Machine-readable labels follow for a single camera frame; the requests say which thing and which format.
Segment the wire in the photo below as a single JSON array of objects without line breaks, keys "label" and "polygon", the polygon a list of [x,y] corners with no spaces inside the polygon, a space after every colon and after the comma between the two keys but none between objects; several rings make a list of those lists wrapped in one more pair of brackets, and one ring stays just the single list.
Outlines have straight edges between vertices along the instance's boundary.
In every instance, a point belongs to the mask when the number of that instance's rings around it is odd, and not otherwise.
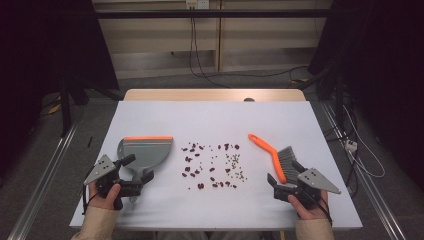
[{"label": "wire", "polygon": [[[348,155],[348,153],[346,151],[345,151],[345,154],[346,154],[347,159],[350,159],[349,158],[349,155]],[[349,175],[348,175],[348,177],[347,177],[347,179],[345,181],[345,186],[348,187],[352,175],[355,176],[355,190],[353,190],[352,194],[350,195],[350,198],[354,198],[356,196],[356,194],[358,193],[358,190],[359,190],[358,175],[354,171],[355,170],[355,164],[356,164],[356,161],[353,161],[350,164]]]},{"label": "wire", "polygon": [[[189,64],[190,64],[190,71],[191,73],[196,76],[196,77],[202,77],[202,78],[206,78],[206,80],[208,80],[210,83],[214,84],[214,85],[218,85],[220,87],[225,87],[225,88],[229,88],[228,86],[219,84],[219,83],[215,83],[212,80],[210,80],[209,78],[211,77],[220,77],[220,76],[239,76],[239,77],[273,77],[273,76],[278,76],[278,75],[283,75],[286,73],[290,74],[290,81],[289,81],[289,85],[287,86],[287,88],[291,85],[291,73],[294,70],[297,69],[301,69],[301,68],[308,68],[309,66],[298,66],[298,67],[294,67],[291,68],[289,70],[286,71],[282,71],[282,72],[278,72],[278,73],[271,73],[271,74],[264,74],[264,75],[254,75],[254,74],[239,74],[239,73],[219,73],[219,74],[211,74],[211,75],[206,75],[202,69],[202,66],[200,64],[200,59],[199,59],[199,53],[198,53],[198,48],[197,48],[197,35],[196,35],[196,21],[194,20],[194,18],[191,18],[191,44],[190,44],[190,59],[189,59]],[[193,42],[195,45],[195,51],[196,51],[196,58],[197,58],[197,63],[199,65],[200,71],[202,73],[202,75],[198,75],[193,71],[192,68],[192,64],[191,64],[191,55],[193,52]]]},{"label": "wire", "polygon": [[350,150],[347,150],[349,153],[350,153],[350,155],[352,156],[352,159],[353,159],[353,161],[355,161],[357,164],[358,164],[358,166],[362,169],[362,170],[364,170],[368,175],[370,175],[370,176],[373,176],[373,177],[376,177],[376,178],[381,178],[381,177],[384,177],[384,175],[386,175],[386,170],[384,169],[384,166],[383,166],[383,164],[381,164],[381,162],[380,162],[380,160],[377,158],[377,156],[371,151],[371,149],[367,146],[367,144],[365,144],[365,142],[362,140],[362,138],[361,138],[361,136],[359,136],[359,133],[358,133],[358,131],[356,130],[356,127],[355,127],[355,124],[354,124],[354,122],[353,122],[353,120],[352,120],[352,118],[350,117],[350,114],[349,114],[349,111],[346,109],[346,106],[344,106],[343,105],[343,108],[344,108],[344,110],[346,111],[346,113],[347,113],[347,116],[349,117],[349,120],[350,120],[350,122],[352,123],[352,127],[353,127],[353,130],[355,131],[355,133],[356,133],[356,136],[358,137],[358,139],[361,141],[361,143],[362,144],[364,144],[364,146],[365,146],[365,148],[373,155],[373,157],[377,160],[377,162],[378,162],[378,164],[380,165],[380,167],[381,167],[381,169],[382,169],[382,171],[383,171],[383,173],[381,174],[381,175],[376,175],[376,174],[373,174],[373,173],[371,173],[371,172],[369,172],[366,168],[365,168],[365,166],[364,165],[362,165],[361,163],[359,163],[358,162],[358,160],[355,158],[355,156],[353,156],[353,154],[352,154],[352,152],[350,151]]},{"label": "wire", "polygon": [[328,221],[330,222],[330,225],[333,226],[333,219],[330,216],[330,208],[328,207],[328,203],[320,196],[320,199],[327,207],[327,210],[326,210],[323,206],[321,206],[321,204],[319,204],[319,202],[317,202],[311,195],[309,195],[309,193],[307,193],[306,191],[301,191],[301,193],[304,194],[306,197],[308,197],[310,200],[312,200],[312,202],[314,202],[317,205],[317,207],[321,209],[321,211],[325,214],[325,216],[327,216]]},{"label": "wire", "polygon": [[[191,66],[191,53],[193,52],[193,39],[194,39],[194,45],[195,45],[195,48],[196,48],[197,63],[199,64],[199,68],[200,68],[200,72],[202,73],[202,76],[199,76],[199,75],[195,74],[194,71],[193,71],[193,68]],[[196,76],[196,77],[203,77],[206,80],[208,80],[208,82],[210,82],[210,83],[212,83],[214,85],[217,85],[217,86],[220,86],[220,87],[223,87],[223,88],[230,88],[228,86],[225,86],[225,85],[222,85],[222,84],[213,82],[203,72],[202,65],[200,64],[199,52],[197,51],[196,21],[194,20],[194,18],[191,18],[191,44],[190,44],[190,58],[189,58],[189,63],[190,63],[190,71],[191,71],[191,73],[193,73],[194,76]]]}]

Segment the brush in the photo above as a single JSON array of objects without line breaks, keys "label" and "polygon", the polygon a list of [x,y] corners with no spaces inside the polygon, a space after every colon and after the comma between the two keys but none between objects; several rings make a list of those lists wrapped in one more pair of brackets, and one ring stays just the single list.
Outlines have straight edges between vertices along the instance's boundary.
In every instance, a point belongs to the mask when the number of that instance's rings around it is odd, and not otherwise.
[{"label": "brush", "polygon": [[271,154],[275,173],[277,174],[277,178],[281,183],[297,184],[297,175],[299,175],[299,170],[304,168],[297,162],[296,156],[294,155],[291,146],[277,152],[275,148],[273,148],[258,136],[254,134],[249,134],[248,136],[249,139],[252,140],[256,145]]}]

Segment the hand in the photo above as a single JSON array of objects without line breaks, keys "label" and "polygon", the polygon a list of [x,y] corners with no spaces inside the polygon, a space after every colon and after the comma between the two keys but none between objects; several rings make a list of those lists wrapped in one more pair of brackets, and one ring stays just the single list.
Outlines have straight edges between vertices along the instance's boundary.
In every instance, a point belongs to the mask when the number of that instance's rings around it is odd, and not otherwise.
[{"label": "hand", "polygon": [[[325,210],[328,211],[327,205],[324,203],[324,201],[328,204],[328,194],[327,191],[321,190],[321,200],[318,202]],[[319,209],[318,207],[307,210],[300,202],[297,200],[297,198],[293,195],[288,196],[288,200],[291,203],[291,205],[296,209],[297,213],[300,216],[300,219],[302,220],[313,220],[313,219],[323,219],[327,218],[327,215]]]},{"label": "hand", "polygon": [[113,202],[115,201],[116,197],[118,197],[119,191],[121,190],[121,185],[114,184],[110,189],[109,193],[107,194],[106,198],[102,198],[98,195],[95,182],[90,183],[88,185],[88,189],[90,193],[90,199],[95,195],[95,197],[89,202],[89,206],[109,210],[115,209],[113,207]]}]

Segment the sleeve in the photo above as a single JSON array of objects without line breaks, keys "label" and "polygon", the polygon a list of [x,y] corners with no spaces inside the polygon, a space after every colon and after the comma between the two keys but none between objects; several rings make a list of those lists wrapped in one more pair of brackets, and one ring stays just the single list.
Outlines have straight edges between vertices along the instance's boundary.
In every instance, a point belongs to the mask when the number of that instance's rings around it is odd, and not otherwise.
[{"label": "sleeve", "polygon": [[299,220],[297,240],[334,240],[333,229],[327,219]]},{"label": "sleeve", "polygon": [[72,240],[110,240],[119,211],[88,207],[81,231]]}]

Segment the gray dustpan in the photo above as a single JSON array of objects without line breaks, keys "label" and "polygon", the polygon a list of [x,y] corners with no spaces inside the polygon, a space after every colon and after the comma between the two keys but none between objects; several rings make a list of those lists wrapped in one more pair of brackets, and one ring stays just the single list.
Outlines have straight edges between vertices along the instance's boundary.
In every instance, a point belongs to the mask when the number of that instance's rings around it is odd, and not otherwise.
[{"label": "gray dustpan", "polygon": [[[140,181],[146,169],[165,160],[171,151],[172,142],[171,136],[125,137],[119,142],[118,158],[135,155],[135,161],[125,167],[134,170],[133,181]],[[130,197],[130,202],[134,203],[136,200],[137,197]]]}]

